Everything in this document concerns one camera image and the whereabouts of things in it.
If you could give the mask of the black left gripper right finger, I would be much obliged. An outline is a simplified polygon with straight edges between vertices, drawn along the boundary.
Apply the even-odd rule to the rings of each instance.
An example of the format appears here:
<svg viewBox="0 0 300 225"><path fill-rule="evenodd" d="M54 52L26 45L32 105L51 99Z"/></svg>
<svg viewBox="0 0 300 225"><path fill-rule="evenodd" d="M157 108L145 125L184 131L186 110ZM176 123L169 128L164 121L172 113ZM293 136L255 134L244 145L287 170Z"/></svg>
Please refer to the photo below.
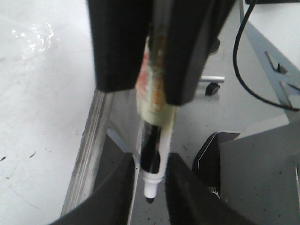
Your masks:
<svg viewBox="0 0 300 225"><path fill-rule="evenodd" d="M235 1L156 0L154 31L164 35L163 80L166 102L193 100L212 45Z"/></svg>

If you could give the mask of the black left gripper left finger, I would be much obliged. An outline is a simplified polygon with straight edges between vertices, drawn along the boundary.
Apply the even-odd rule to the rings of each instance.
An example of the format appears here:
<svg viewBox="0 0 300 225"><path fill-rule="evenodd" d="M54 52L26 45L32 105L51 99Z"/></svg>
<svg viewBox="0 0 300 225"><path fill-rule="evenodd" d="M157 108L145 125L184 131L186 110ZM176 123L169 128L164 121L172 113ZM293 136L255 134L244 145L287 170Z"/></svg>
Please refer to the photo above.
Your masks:
<svg viewBox="0 0 300 225"><path fill-rule="evenodd" d="M87 2L96 74L102 92L135 87L151 21L151 0Z"/></svg>

